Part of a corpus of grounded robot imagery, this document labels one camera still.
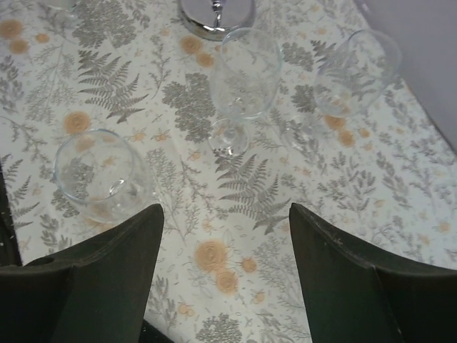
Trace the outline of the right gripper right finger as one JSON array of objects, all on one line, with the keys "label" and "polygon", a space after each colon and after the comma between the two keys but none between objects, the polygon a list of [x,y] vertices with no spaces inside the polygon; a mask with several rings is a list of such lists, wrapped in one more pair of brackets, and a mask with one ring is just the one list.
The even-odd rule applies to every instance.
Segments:
[{"label": "right gripper right finger", "polygon": [[387,252],[293,203],[313,342],[455,342],[456,271]]}]

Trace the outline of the patterned tumbler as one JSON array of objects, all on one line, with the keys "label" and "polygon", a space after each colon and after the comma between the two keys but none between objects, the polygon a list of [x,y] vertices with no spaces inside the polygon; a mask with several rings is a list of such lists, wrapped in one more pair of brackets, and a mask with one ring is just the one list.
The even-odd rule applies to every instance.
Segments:
[{"label": "patterned tumbler", "polygon": [[40,5],[56,10],[57,19],[63,22],[77,22],[83,1],[80,0],[41,0]]}]

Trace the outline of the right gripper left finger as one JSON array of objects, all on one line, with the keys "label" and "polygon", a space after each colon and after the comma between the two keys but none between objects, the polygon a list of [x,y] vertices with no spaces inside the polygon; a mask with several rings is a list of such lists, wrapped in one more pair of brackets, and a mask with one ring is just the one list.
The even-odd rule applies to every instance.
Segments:
[{"label": "right gripper left finger", "polygon": [[27,265],[1,268],[3,342],[162,342],[146,323],[164,212],[125,222]]}]

